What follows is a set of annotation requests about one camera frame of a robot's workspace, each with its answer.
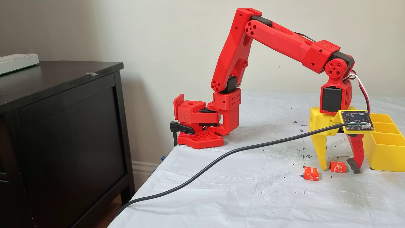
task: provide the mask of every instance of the yellow bin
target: yellow bin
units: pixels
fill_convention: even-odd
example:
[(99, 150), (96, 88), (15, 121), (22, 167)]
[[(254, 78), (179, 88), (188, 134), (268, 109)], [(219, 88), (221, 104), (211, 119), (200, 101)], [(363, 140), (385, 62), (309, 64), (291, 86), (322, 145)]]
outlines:
[(375, 133), (364, 134), (363, 146), (373, 170), (405, 172), (405, 138), (387, 114), (370, 114)]

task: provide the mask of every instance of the dresser top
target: dresser top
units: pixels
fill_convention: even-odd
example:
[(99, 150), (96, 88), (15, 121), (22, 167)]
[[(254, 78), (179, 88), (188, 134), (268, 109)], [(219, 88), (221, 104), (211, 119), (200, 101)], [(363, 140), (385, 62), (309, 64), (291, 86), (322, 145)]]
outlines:
[(0, 75), (0, 114), (123, 68), (121, 62), (55, 61)]

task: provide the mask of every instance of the white tablecloth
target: white tablecloth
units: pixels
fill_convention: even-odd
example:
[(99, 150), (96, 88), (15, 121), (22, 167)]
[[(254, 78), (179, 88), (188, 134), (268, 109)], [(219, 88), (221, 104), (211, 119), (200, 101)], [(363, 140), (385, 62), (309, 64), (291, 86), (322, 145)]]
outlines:
[[(352, 105), (365, 109), (364, 98)], [(307, 132), (315, 106), (318, 94), (243, 91), (239, 127), (224, 146), (177, 145), (132, 199), (180, 185), (229, 150)], [(389, 114), (405, 133), (405, 98), (371, 99), (371, 112)], [(344, 135), (328, 137), (327, 162), (348, 156)], [(347, 173), (320, 170), (319, 181), (307, 181), (304, 163), (320, 168), (310, 137), (239, 152), (179, 191), (131, 205), (109, 228), (405, 227), (405, 173), (370, 170), (365, 159), (361, 174), (347, 165)]]

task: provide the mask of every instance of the baseboard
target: baseboard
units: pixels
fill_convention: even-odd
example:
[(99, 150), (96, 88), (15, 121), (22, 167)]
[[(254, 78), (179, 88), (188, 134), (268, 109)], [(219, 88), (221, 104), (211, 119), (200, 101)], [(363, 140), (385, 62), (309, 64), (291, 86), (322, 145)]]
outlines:
[(158, 167), (159, 164), (132, 161), (132, 170), (134, 173), (135, 188), (139, 189), (142, 184), (149, 178), (153, 170)]
[(159, 164), (141, 162), (141, 161), (132, 161), (132, 170), (138, 172), (149, 172), (152, 173)]

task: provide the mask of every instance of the black wire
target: black wire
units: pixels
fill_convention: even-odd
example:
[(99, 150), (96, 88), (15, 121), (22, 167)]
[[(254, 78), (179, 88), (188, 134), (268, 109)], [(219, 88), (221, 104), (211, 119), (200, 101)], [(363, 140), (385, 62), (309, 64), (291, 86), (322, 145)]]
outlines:
[(300, 36), (303, 36), (303, 37), (305, 37), (305, 38), (307, 38), (307, 39), (309, 39), (309, 40), (312, 40), (313, 42), (316, 42), (314, 39), (312, 39), (311, 37), (308, 37), (308, 36), (306, 36), (306, 35), (304, 35), (304, 34), (302, 34), (302, 33), (299, 33), (299, 32), (296, 32), (296, 34), (298, 34), (298, 35), (300, 35)]
[(265, 143), (260, 143), (260, 144), (256, 144), (256, 145), (251, 145), (251, 146), (245, 146), (245, 147), (241, 147), (241, 148), (237, 148), (234, 150), (231, 150), (223, 155), (221, 155), (219, 158), (215, 159), (213, 162), (211, 162), (209, 165), (207, 165), (205, 168), (203, 168), (201, 171), (199, 171), (196, 175), (194, 175), (192, 178), (190, 178), (188, 181), (182, 183), (181, 185), (174, 187), (170, 190), (164, 191), (162, 193), (156, 194), (156, 195), (152, 195), (152, 196), (146, 196), (146, 197), (142, 197), (142, 198), (138, 198), (135, 200), (131, 200), (128, 203), (126, 203), (125, 205), (123, 205), (119, 211), (117, 212), (117, 214), (115, 215), (115, 217), (117, 217), (126, 207), (128, 207), (129, 205), (136, 203), (136, 202), (140, 202), (140, 201), (144, 201), (144, 200), (151, 200), (151, 199), (155, 199), (161, 196), (165, 196), (169, 193), (172, 193), (174, 191), (177, 191), (185, 186), (187, 186), (188, 184), (190, 184), (192, 181), (194, 181), (195, 179), (197, 179), (199, 176), (201, 176), (201, 174), (203, 174), (204, 172), (206, 172), (209, 168), (211, 168), (213, 165), (215, 165), (216, 163), (218, 163), (219, 161), (221, 161), (222, 159), (226, 158), (227, 156), (234, 154), (236, 152), (240, 152), (240, 151), (245, 151), (245, 150), (250, 150), (250, 149), (255, 149), (255, 148), (259, 148), (259, 147), (264, 147), (264, 146), (270, 146), (270, 145), (274, 145), (274, 144), (278, 144), (278, 143), (282, 143), (282, 142), (288, 142), (288, 141), (292, 141), (295, 139), (300, 139), (303, 137), (307, 137), (307, 136), (311, 136), (311, 135), (315, 135), (324, 131), (329, 131), (329, 130), (333, 130), (333, 129), (337, 129), (337, 128), (341, 128), (343, 126), (347, 126), (349, 124), (345, 123), (339, 123), (339, 124), (335, 124), (329, 127), (324, 127), (315, 131), (310, 131), (304, 134), (300, 134), (297, 136), (292, 136), (289, 138), (284, 138), (284, 139), (279, 139), (279, 140), (275, 140), (275, 141), (271, 141), (271, 142), (265, 142)]
[(366, 96), (366, 93), (363, 91), (363, 89), (361, 88), (361, 86), (360, 86), (360, 83), (358, 83), (358, 87), (360, 88), (360, 91), (361, 91), (361, 93), (363, 94), (363, 96), (364, 96), (364, 100), (366, 100), (366, 105), (367, 105), (367, 111), (370, 113), (370, 104), (369, 104), (369, 101), (368, 101), (368, 99), (367, 99), (367, 96)]
[(367, 99), (366, 93), (361, 89), (360, 83), (358, 84), (358, 87), (360, 87), (360, 91), (364, 96), (364, 99), (366, 100), (366, 105), (367, 105), (367, 111), (370, 113), (370, 104), (369, 101)]

